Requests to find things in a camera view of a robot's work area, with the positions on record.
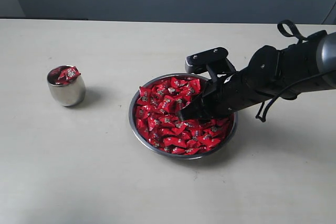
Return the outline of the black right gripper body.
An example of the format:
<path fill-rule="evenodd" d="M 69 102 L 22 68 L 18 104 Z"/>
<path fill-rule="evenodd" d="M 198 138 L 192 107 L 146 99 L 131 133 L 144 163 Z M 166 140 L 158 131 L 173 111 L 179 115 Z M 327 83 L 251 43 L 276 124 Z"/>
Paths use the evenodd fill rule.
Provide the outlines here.
<path fill-rule="evenodd" d="M 247 70 L 208 83 L 202 94 L 202 111 L 207 119 L 227 115 L 265 101 L 265 96 L 247 84 Z"/>

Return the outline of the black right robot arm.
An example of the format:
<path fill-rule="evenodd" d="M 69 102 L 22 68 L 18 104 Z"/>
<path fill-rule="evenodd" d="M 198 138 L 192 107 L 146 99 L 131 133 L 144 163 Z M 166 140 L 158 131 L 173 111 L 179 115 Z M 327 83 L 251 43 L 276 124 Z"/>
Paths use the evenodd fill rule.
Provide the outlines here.
<path fill-rule="evenodd" d="M 182 120 L 221 119 L 260 104 L 256 118 L 265 122 L 270 107 L 279 98 L 335 89 L 335 33 L 322 30 L 278 50 L 258 49 L 248 65 L 237 71 L 223 47 L 186 57 L 187 73 L 208 72 L 203 90 L 177 112 Z"/>

